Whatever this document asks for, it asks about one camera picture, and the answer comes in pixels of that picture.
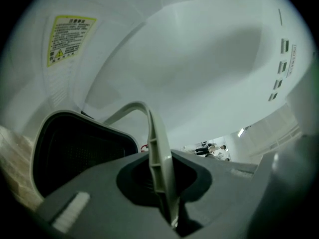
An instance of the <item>ventilation slot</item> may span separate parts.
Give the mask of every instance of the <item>ventilation slot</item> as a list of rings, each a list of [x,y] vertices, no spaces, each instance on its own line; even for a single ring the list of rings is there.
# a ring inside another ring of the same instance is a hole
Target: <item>ventilation slot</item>
[[[273,99],[275,99],[275,98],[277,97],[277,94],[278,94],[278,93],[273,93],[273,94],[271,94],[270,97],[268,98],[268,101],[270,102],[270,101],[272,101]]]
[[[281,39],[281,53],[285,54],[289,51],[289,40]]]
[[[287,68],[287,60],[280,61],[279,68],[278,68],[278,74],[285,72],[286,68]]]
[[[274,90],[276,90],[277,88],[279,88],[282,84],[283,80],[280,79],[280,80],[276,80],[275,81],[275,85],[274,85]]]

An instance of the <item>white wall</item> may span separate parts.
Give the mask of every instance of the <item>white wall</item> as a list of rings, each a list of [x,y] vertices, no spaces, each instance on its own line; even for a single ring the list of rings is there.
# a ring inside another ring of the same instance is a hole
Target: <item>white wall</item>
[[[301,135],[298,123],[287,104],[251,125],[238,137],[238,131],[226,135],[225,142],[232,161],[259,163],[262,155],[284,147]]]
[[[216,143],[218,146],[225,145],[224,137],[215,138],[213,139],[213,142]]]

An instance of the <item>ceiling light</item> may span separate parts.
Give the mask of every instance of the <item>ceiling light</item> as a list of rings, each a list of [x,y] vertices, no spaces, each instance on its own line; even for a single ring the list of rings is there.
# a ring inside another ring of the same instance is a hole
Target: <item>ceiling light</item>
[[[243,134],[243,132],[244,132],[244,129],[243,129],[243,128],[240,129],[240,131],[239,131],[239,133],[238,133],[238,137],[240,137],[240,136]]]

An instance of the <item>black opening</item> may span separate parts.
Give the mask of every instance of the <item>black opening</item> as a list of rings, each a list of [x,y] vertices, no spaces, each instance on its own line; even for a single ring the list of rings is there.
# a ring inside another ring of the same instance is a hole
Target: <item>black opening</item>
[[[286,66],[287,66],[287,62],[284,63],[284,66],[283,66],[283,72],[285,72],[286,70]]]
[[[179,218],[176,232],[187,236],[202,226],[190,220],[184,207],[186,202],[200,199],[212,183],[210,172],[202,166],[172,153],[176,189],[180,196]],[[159,197],[154,193],[149,157],[144,157],[123,167],[117,176],[117,185],[124,196],[134,204],[160,208]]]
[[[84,170],[137,153],[133,139],[72,113],[44,124],[35,148],[33,177],[46,197]]]

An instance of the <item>warning triangle symbol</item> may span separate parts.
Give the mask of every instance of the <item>warning triangle symbol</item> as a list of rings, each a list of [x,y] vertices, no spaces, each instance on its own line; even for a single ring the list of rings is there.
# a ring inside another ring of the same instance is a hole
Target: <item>warning triangle symbol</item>
[[[58,57],[61,57],[61,56],[63,56],[63,52],[62,52],[62,50],[60,49],[60,50],[58,51],[58,53],[55,55],[55,58],[58,58]]]

